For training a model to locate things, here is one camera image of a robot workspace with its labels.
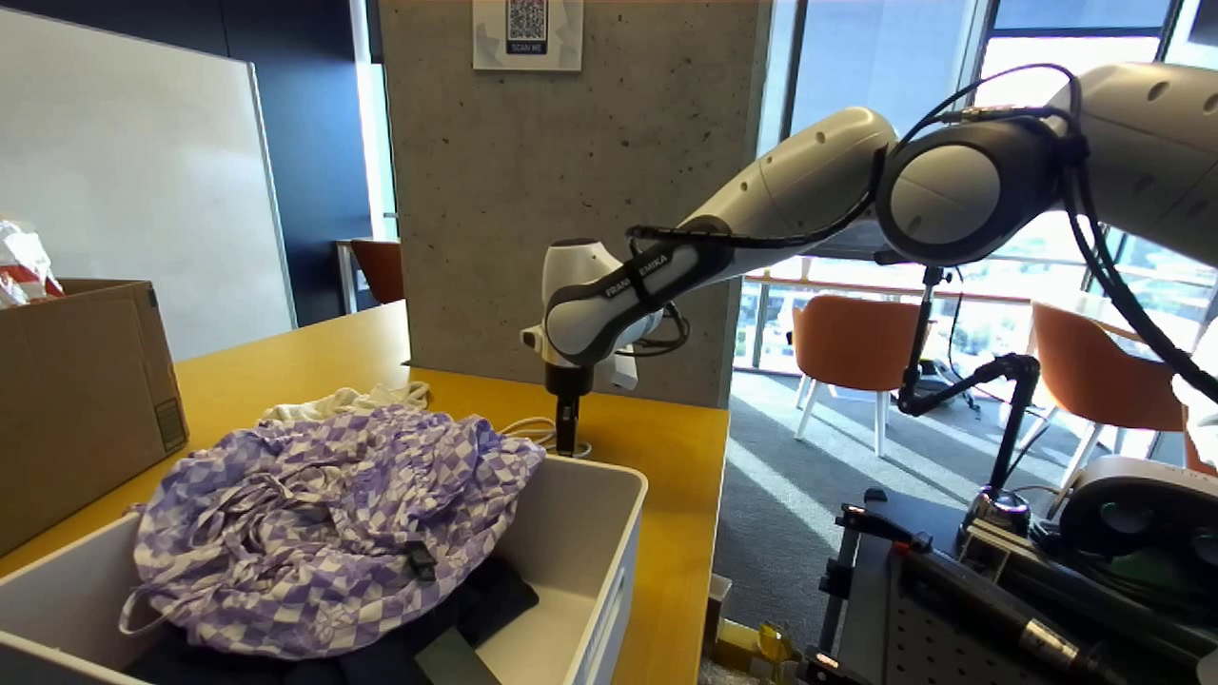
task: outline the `chair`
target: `chair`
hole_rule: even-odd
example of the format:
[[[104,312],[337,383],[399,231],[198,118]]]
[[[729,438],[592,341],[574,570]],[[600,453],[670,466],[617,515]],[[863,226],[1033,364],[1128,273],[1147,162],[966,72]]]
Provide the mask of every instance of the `chair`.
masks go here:
[[[351,239],[356,265],[367,273],[375,301],[404,301],[404,242]]]
[[[1079,312],[1033,306],[1033,348],[1046,397],[1094,421],[1079,443],[1060,488],[1088,462],[1104,425],[1114,430],[1183,430],[1174,369],[1155,358],[1135,358],[1107,330]]]
[[[1215,466],[1204,462],[1201,445],[1197,445],[1197,435],[1187,425],[1187,407],[1179,402],[1179,420],[1183,420],[1183,469],[1187,471],[1201,471],[1201,476],[1218,476]]]
[[[862,297],[811,297],[795,312],[791,348],[805,374],[805,420],[815,407],[817,383],[877,392],[877,455],[886,438],[886,392],[901,389],[919,336],[919,306],[862,301]]]

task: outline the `wall sign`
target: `wall sign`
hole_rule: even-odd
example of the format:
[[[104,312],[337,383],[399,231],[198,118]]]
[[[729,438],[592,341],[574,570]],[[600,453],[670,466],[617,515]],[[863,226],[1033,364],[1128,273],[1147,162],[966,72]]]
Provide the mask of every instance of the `wall sign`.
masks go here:
[[[474,67],[580,72],[584,0],[474,0]]]

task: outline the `wooden table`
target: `wooden table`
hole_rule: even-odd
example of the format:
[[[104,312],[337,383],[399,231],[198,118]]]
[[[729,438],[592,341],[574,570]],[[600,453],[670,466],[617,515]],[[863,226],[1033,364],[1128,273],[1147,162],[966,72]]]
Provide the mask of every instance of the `wooden table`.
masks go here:
[[[404,358],[404,306],[385,306],[183,363],[179,389],[191,425],[183,453],[205,448],[238,425],[253,425],[271,402],[318,401],[337,389],[406,389],[413,382],[424,382],[433,397],[432,407],[486,416],[496,425],[523,416],[554,416],[554,397],[542,383],[413,369]],[[652,480],[639,520],[636,605],[617,680],[694,685],[699,674],[699,634],[717,562],[729,412],[588,397],[580,438],[593,445],[593,462],[628,466]],[[146,501],[174,455],[134,476],[38,539],[0,554],[0,576],[64,547]]]

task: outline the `white bin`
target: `white bin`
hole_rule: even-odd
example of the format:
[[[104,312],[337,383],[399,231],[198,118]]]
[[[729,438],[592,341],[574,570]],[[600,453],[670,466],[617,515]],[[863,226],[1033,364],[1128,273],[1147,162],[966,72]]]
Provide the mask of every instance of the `white bin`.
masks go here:
[[[500,552],[542,600],[479,647],[501,685],[612,680],[632,614],[639,509],[632,469],[548,455]],[[118,634],[134,519],[0,580],[0,680],[125,680],[149,641]]]

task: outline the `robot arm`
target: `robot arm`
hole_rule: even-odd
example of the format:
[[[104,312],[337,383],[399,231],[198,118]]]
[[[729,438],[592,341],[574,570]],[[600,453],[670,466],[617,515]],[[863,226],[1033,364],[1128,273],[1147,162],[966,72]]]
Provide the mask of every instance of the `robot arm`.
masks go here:
[[[891,141],[881,113],[853,105],[755,161],[628,263],[592,239],[557,242],[545,259],[545,325],[524,341],[548,364],[598,364],[646,336],[665,301],[806,252],[869,200]]]
[[[628,263],[598,242],[557,247],[545,325],[524,339],[548,364],[598,364],[646,336],[675,297],[806,252],[863,200],[913,263],[975,263],[1042,208],[1069,204],[1065,171],[1080,162],[1099,220],[1218,263],[1215,118],[1218,72],[1179,65],[1097,67],[1046,109],[943,113],[938,133],[901,146],[881,113],[843,109],[755,161]]]

